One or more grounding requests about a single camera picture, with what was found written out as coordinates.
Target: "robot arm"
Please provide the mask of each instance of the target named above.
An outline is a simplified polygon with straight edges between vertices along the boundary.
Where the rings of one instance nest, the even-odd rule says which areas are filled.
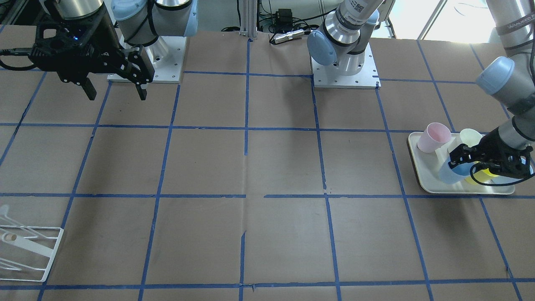
[[[113,0],[112,10],[125,36],[119,43],[103,0],[40,0],[48,13],[37,25],[32,48],[0,50],[0,56],[27,56],[32,65],[11,67],[24,71],[35,67],[57,72],[63,82],[81,86],[94,100],[91,73],[115,73],[132,82],[141,100],[147,97],[145,84],[152,82],[156,62],[165,56],[159,38],[191,36],[197,32],[197,0]],[[45,37],[53,29],[55,36]]]
[[[35,43],[28,49],[0,50],[0,55],[28,56],[43,71],[57,72],[62,82],[81,86],[89,99],[96,96],[87,78],[91,73],[116,73],[135,84],[142,100],[142,85],[152,81],[154,68],[143,45],[124,49],[102,0],[41,0],[49,13],[37,25]],[[55,36],[45,37],[54,30]],[[11,70],[24,70],[17,67]]]
[[[501,102],[514,117],[482,138],[479,145],[459,145],[450,153],[450,167],[481,162],[473,172],[489,168],[496,175],[528,179],[530,146],[535,141],[535,80],[533,78],[533,22],[530,0],[487,0],[509,58],[499,57],[476,83]]]
[[[351,62],[368,44],[375,27],[373,13],[382,0],[344,0],[327,15],[307,40],[311,57],[321,65]],[[477,79],[477,84],[503,103],[515,116],[482,138],[479,145],[460,145],[450,153],[449,166],[479,162],[471,172],[489,168],[496,175],[527,179],[530,175],[530,143],[535,141],[535,80],[531,0],[487,0],[509,58],[495,60]],[[353,75],[343,72],[342,75]]]

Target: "white mounting plate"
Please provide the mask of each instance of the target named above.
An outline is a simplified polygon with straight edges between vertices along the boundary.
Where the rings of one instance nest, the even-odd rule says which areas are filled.
[[[440,194],[512,194],[515,192],[514,185],[502,187],[490,187],[483,185],[472,185],[462,180],[453,185],[442,182],[438,177],[438,171],[448,156],[449,144],[458,136],[452,133],[452,139],[436,152],[427,154],[418,149],[416,144],[422,136],[421,132],[414,132],[409,135],[408,144],[412,162],[416,169],[416,176],[420,186],[429,193]]]
[[[20,227],[16,227],[16,226],[11,226],[11,225],[0,225],[0,228],[4,228],[4,229],[20,229]],[[44,282],[47,277],[48,277],[48,274],[50,273],[50,269],[52,268],[52,263],[54,262],[54,258],[56,257],[56,254],[58,252],[58,249],[59,249],[59,243],[61,242],[62,240],[62,237],[63,237],[63,229],[62,228],[56,228],[56,227],[23,227],[25,229],[33,229],[33,230],[36,230],[36,231],[39,231],[39,230],[52,230],[52,231],[57,231],[58,235],[55,237],[55,240],[56,242],[54,243],[54,248],[53,248],[53,251],[52,251],[52,256],[49,258],[48,260],[48,263],[47,263],[47,267],[44,268],[44,271],[42,270],[37,270],[37,271],[32,271],[32,270],[29,270],[29,269],[24,269],[23,271],[21,271],[22,275],[28,275],[28,272],[31,274],[31,273],[43,273],[42,277],[40,280],[34,280],[34,279],[12,279],[12,278],[0,278],[0,280],[9,280],[9,281],[28,281],[28,282]],[[32,253],[30,251],[28,251],[29,254],[33,254],[37,257],[42,257],[41,255],[38,255],[36,253]]]
[[[375,89],[381,86],[375,60],[371,53],[371,47],[366,46],[366,59],[359,73],[353,76],[345,76],[338,73],[333,65],[323,66],[313,58],[312,72],[314,74],[314,86],[317,88],[346,88],[346,89]]]
[[[152,64],[155,71],[152,82],[179,84],[182,80],[187,38],[183,36],[162,36],[162,38],[169,46],[169,54],[163,60]],[[130,47],[124,45],[124,37],[121,37],[120,43],[123,47]],[[110,74],[108,79],[116,82],[130,82],[117,74]]]

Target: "qr code label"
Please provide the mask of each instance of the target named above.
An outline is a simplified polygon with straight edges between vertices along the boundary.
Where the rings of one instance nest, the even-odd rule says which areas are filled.
[[[356,1],[351,1],[351,5],[357,12],[362,12],[362,10],[364,9],[364,7]]]

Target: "white tray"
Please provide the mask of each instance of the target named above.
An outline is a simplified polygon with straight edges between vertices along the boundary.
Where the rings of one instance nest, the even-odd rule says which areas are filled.
[[[446,143],[434,153],[426,154],[416,147],[421,132],[409,135],[408,143],[412,162],[416,170],[416,176],[420,186],[429,193],[440,194],[512,194],[515,192],[514,185],[502,187],[490,187],[483,185],[471,185],[462,180],[453,185],[446,184],[438,178],[438,170],[446,161],[449,144],[458,136],[452,133],[452,140]]]

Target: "pink cup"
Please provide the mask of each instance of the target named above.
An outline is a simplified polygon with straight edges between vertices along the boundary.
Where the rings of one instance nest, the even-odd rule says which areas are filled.
[[[432,153],[452,139],[448,127],[438,123],[430,123],[416,144],[420,151]]]

